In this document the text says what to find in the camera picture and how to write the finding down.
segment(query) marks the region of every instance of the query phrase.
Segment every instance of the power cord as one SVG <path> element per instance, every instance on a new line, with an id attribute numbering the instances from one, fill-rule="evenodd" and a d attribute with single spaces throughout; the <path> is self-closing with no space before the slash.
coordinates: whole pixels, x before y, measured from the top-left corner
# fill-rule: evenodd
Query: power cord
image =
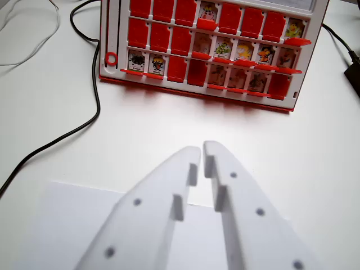
<path id="1" fill-rule="evenodd" d="M 10 174 L 10 176 L 7 178 L 7 180 L 5 181 L 5 183 L 3 184 L 3 186 L 0 188 L 0 199 L 2 198 L 2 196 L 4 195 L 5 191 L 7 190 L 7 188 L 9 187 L 9 185 L 11 184 L 11 182 L 14 180 L 15 176 L 17 175 L 17 173 L 21 170 L 21 168 L 24 166 L 24 164 L 31 159 L 33 156 L 35 156 L 36 154 L 44 151 L 45 149 L 48 149 L 49 147 L 57 144 L 58 142 L 62 141 L 65 138 L 68 138 L 69 136 L 73 135 L 74 133 L 81 131 L 83 128 L 87 127 L 88 125 L 92 124 L 95 122 L 95 120 L 99 117 L 100 115 L 100 100 L 99 100 L 99 95 L 97 92 L 97 85 L 96 85 L 96 74 L 95 74 L 95 70 L 96 70 L 96 60 L 97 60 L 97 56 L 100 50 L 100 41 L 98 39 L 94 39 L 94 38 L 89 38 L 86 35 L 84 35 L 82 32 L 79 31 L 79 29 L 75 26 L 74 22 L 73 22 L 73 16 L 74 14 L 77 12 L 77 10 L 79 10 L 80 8 L 86 6 L 89 3 L 95 2 L 95 1 L 100 1 L 100 0 L 88 0 L 84 3 L 82 3 L 81 5 L 79 5 L 78 7 L 74 8 L 73 11 L 70 14 L 70 23 L 72 25 L 72 27 L 74 28 L 75 32 L 77 32 L 79 34 L 79 36 L 81 36 L 83 39 L 90 41 L 90 42 L 97 42 L 97 46 L 95 49 L 95 54 L 94 54 L 94 58 L 92 60 L 92 85 L 93 85 L 93 89 L 94 89 L 94 95 L 95 95 L 95 100 L 96 100 L 96 113 L 95 115 L 86 123 L 82 124 L 81 126 L 73 129 L 72 131 L 67 132 L 66 134 L 60 136 L 57 139 L 54 139 L 52 142 L 49 142 L 48 144 L 36 149 L 35 151 L 31 152 L 29 155 L 27 155 L 26 157 L 23 158 L 22 161 L 20 161 L 20 163 L 16 166 L 16 168 L 12 171 L 12 173 Z"/>
<path id="2" fill-rule="evenodd" d="M 5 20 L 4 20 L 4 23 L 3 25 L 0 27 L 0 31 L 2 29 L 4 29 L 4 27 L 6 26 L 7 24 L 7 18 L 9 16 L 9 14 L 11 13 L 11 11 L 14 9 L 15 5 L 17 3 L 19 3 L 21 0 L 17 0 L 14 2 L 14 4 L 12 4 L 10 10 L 7 12 L 6 16 L 5 16 Z M 42 41 L 40 41 L 36 46 L 35 48 L 33 49 L 33 51 L 28 55 L 26 56 L 26 58 L 24 58 L 23 60 L 19 61 L 19 62 L 15 62 L 15 63 L 0 63 L 0 66 L 17 66 L 17 65 L 21 65 L 23 63 L 25 63 L 26 61 L 28 61 L 30 58 L 32 58 L 34 55 L 36 55 L 36 53 L 41 49 L 41 47 L 46 43 L 46 41 L 48 41 L 50 39 L 50 37 L 52 37 L 56 32 L 57 30 L 59 29 L 59 26 L 60 26 L 60 15 L 59 15 L 59 8 L 58 6 L 52 1 L 52 0 L 49 0 L 49 2 L 54 6 L 55 10 L 56 10 L 56 26 L 55 26 L 55 29 L 54 31 L 48 35 L 47 37 L 45 37 Z"/>
<path id="3" fill-rule="evenodd" d="M 344 72 L 345 76 L 348 78 L 350 84 L 355 89 L 356 93 L 360 97 L 360 58 L 356 55 L 356 53 L 349 47 L 349 45 L 340 38 L 330 27 L 326 24 L 322 24 L 330 34 L 332 34 L 338 41 L 340 41 L 345 48 L 348 50 L 351 60 L 353 63 L 346 69 Z"/>

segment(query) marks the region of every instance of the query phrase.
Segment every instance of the screw hole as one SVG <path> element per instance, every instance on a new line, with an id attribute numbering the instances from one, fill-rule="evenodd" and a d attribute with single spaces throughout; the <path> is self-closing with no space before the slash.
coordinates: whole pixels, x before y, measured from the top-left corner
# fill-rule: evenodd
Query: screw hole
<path id="1" fill-rule="evenodd" d="M 296 261 L 293 263 L 293 266 L 294 266 L 294 268 L 297 269 L 297 270 L 302 270 L 302 269 L 304 269 L 303 263 L 302 263 L 301 261 L 299 261 L 299 260 L 296 260 Z"/>
<path id="2" fill-rule="evenodd" d="M 261 217 L 265 215 L 265 211 L 262 208 L 257 208 L 256 213 Z"/>
<path id="3" fill-rule="evenodd" d="M 138 206 L 138 205 L 140 205 L 141 204 L 141 200 L 140 199 L 135 199 L 134 200 L 134 205 L 135 206 Z"/>
<path id="4" fill-rule="evenodd" d="M 115 249 L 112 246 L 109 246 L 105 250 L 105 257 L 107 257 L 107 258 L 111 258 L 112 256 L 114 256 L 114 254 L 115 254 Z"/>

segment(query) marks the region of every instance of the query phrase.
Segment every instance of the red plastic frame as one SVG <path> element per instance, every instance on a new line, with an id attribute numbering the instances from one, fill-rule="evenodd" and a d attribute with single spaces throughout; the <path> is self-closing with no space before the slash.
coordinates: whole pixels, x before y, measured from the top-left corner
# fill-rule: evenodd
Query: red plastic frame
<path id="1" fill-rule="evenodd" d="M 227 104 L 237 104 L 237 105 L 248 106 L 248 107 L 260 107 L 260 108 L 267 109 L 267 110 L 282 111 L 282 112 L 294 111 L 294 108 L 287 109 L 287 108 L 283 108 L 283 107 L 276 107 L 276 106 L 264 105 L 264 104 L 259 104 L 259 103 L 253 103 L 250 101 L 233 100 L 233 99 L 225 98 L 225 97 L 215 97 L 215 96 L 210 96 L 207 94 L 199 94 L 199 93 L 187 92 L 187 91 L 183 91 L 183 90 L 177 90 L 177 89 L 173 89 L 173 88 L 165 88 L 165 87 L 156 86 L 156 85 L 131 82 L 129 80 L 113 79 L 113 78 L 109 78 L 109 77 L 101 76 L 101 75 L 99 75 L 99 78 L 104 82 L 112 82 L 112 83 L 119 83 L 119 84 L 131 84 L 131 85 L 135 84 L 138 86 L 149 88 L 152 91 L 157 90 L 160 92 L 165 92 L 165 93 L 170 93 L 170 94 L 175 94 L 175 95 L 180 95 L 180 96 L 200 98 L 202 100 L 212 100 L 212 101 L 218 101 L 218 102 L 227 103 Z M 239 89 L 239 88 L 228 88 L 227 91 L 230 91 L 230 89 Z"/>
<path id="2" fill-rule="evenodd" d="M 216 24 L 213 20 L 207 20 L 198 18 L 196 28 L 208 30 L 208 31 L 214 31 L 218 27 L 218 24 Z"/>
<path id="3" fill-rule="evenodd" d="M 208 60 L 211 58 L 210 55 L 203 53 L 203 52 L 192 52 L 191 57 L 196 58 L 196 59 L 201 59 L 201 60 Z"/>
<path id="4" fill-rule="evenodd" d="M 234 65 L 236 66 L 244 66 L 246 68 L 249 68 L 251 66 L 257 65 L 255 61 L 247 60 L 247 59 L 238 59 L 234 62 Z"/>
<path id="5" fill-rule="evenodd" d="M 122 72 L 125 72 L 127 74 L 130 74 L 130 75 L 136 75 L 136 76 L 143 76 L 144 73 L 143 72 L 140 72 L 140 71 L 133 71 L 133 70 L 128 70 L 128 69 L 120 69 Z"/>

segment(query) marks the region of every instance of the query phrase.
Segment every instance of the white cable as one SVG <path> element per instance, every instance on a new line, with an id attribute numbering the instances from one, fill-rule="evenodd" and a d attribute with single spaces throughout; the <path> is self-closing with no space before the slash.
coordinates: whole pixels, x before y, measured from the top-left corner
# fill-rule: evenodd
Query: white cable
<path id="1" fill-rule="evenodd" d="M 20 2 L 21 0 L 17 0 L 15 1 L 15 3 L 12 5 L 12 7 L 10 8 L 10 10 L 8 11 L 8 13 L 6 14 L 5 16 L 5 21 L 3 23 L 3 25 L 1 26 L 0 28 L 0 31 L 5 27 L 5 25 L 7 24 L 7 17 L 9 16 L 10 12 L 14 9 L 15 5 Z M 41 47 L 46 43 L 46 41 L 48 41 L 50 39 L 50 37 L 52 37 L 56 32 L 57 30 L 59 29 L 59 26 L 60 26 L 60 15 L 59 15 L 59 8 L 57 5 L 55 5 L 55 3 L 52 1 L 52 0 L 49 0 L 50 3 L 54 6 L 55 10 L 56 10 L 56 27 L 54 29 L 54 31 L 48 35 L 46 38 L 44 38 L 42 41 L 40 41 L 36 46 L 35 48 L 33 49 L 33 51 L 28 55 L 26 56 L 25 59 L 19 61 L 19 62 L 16 62 L 16 63 L 10 63 L 10 64 L 2 64 L 0 63 L 0 66 L 15 66 L 15 65 L 21 65 L 22 63 L 28 61 L 28 59 L 32 58 L 34 55 L 36 55 L 36 53 L 41 49 Z"/>

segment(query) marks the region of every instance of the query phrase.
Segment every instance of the white sheet of paper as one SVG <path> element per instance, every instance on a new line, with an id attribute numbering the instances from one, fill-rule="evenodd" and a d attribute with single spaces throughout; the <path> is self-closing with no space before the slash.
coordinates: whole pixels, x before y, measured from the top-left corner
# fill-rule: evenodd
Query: white sheet of paper
<path id="1" fill-rule="evenodd" d="M 51 182 L 15 269 L 73 270 L 121 194 Z M 227 269 L 221 215 L 188 205 L 175 225 L 167 270 Z"/>

